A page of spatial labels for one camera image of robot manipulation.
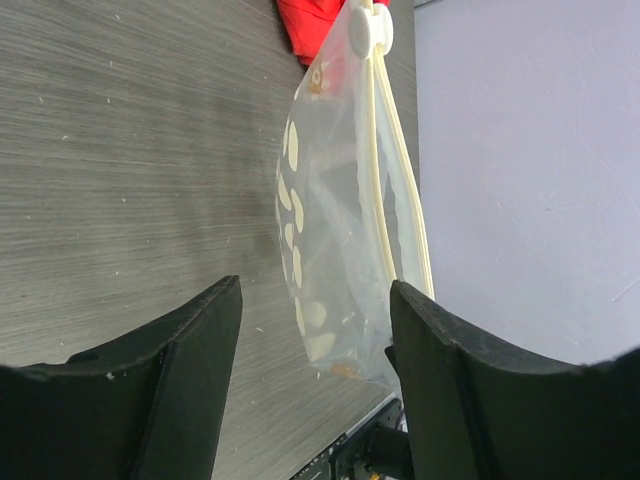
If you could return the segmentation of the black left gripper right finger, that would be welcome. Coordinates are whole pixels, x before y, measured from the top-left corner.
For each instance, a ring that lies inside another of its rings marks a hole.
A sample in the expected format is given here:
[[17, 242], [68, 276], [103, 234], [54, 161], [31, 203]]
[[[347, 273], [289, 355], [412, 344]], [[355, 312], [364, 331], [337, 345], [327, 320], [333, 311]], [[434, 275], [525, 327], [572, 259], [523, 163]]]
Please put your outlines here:
[[412, 285], [390, 289], [419, 479], [635, 479], [639, 353], [573, 365], [511, 344]]

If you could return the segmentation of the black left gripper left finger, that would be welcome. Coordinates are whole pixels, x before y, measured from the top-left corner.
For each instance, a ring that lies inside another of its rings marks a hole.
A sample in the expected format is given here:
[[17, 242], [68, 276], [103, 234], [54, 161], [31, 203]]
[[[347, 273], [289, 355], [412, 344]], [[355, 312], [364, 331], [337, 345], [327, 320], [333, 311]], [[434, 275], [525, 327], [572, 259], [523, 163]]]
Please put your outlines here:
[[243, 299], [227, 276], [62, 364], [1, 369], [5, 479], [208, 479]]

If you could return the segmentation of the clear dotted zip bag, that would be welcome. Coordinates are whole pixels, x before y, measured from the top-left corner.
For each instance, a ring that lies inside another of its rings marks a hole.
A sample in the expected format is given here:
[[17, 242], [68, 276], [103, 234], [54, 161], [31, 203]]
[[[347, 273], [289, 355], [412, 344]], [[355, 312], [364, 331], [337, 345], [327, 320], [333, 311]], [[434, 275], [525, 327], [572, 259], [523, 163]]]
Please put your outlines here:
[[275, 218], [310, 364], [398, 390], [390, 288], [434, 291], [424, 218], [385, 64], [387, 6], [348, 1], [297, 87]]

